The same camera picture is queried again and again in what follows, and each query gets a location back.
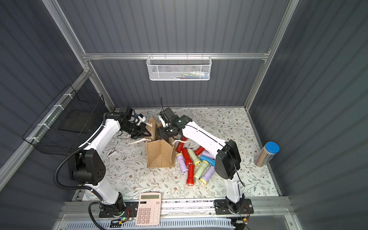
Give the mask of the brown paper tote bag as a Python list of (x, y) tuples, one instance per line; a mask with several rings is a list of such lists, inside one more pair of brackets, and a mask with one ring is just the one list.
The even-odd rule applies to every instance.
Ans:
[(148, 121), (147, 130), (151, 133), (150, 137), (138, 139), (132, 144), (143, 142), (146, 148), (147, 167), (148, 168), (173, 168), (175, 167), (176, 147), (178, 143), (183, 143), (169, 138), (168, 140), (159, 139), (159, 124), (154, 117)]

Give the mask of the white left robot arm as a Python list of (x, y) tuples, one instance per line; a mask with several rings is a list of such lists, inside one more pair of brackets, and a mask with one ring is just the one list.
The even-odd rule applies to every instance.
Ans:
[(134, 140), (150, 137), (145, 120), (142, 114), (137, 115), (130, 108), (124, 113), (104, 113), (101, 126), (80, 145), (81, 150), (68, 160), (71, 180), (87, 187), (104, 205), (119, 203), (122, 196), (106, 178), (103, 150), (119, 132), (127, 133), (128, 138)]

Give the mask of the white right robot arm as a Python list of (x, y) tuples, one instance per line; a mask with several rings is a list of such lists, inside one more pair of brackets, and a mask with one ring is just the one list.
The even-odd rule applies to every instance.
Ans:
[(196, 142), (215, 157), (215, 172), (224, 179), (226, 199), (229, 204), (238, 205), (244, 198), (240, 191), (241, 179), (238, 174), (241, 157), (236, 142), (221, 140), (205, 131), (188, 116), (159, 113), (163, 125), (161, 133), (174, 137), (178, 134)]

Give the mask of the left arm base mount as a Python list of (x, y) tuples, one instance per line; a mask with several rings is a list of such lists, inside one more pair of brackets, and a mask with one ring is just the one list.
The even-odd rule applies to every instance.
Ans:
[(99, 218), (133, 218), (137, 216), (138, 202), (124, 202), (122, 208), (116, 205), (100, 205)]

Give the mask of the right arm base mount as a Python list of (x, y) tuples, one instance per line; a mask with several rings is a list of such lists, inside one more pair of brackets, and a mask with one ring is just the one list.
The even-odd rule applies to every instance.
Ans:
[(215, 207), (215, 212), (217, 215), (254, 214), (252, 201), (248, 198), (241, 198), (238, 203), (234, 203), (227, 199), (216, 199), (213, 202), (213, 205)]

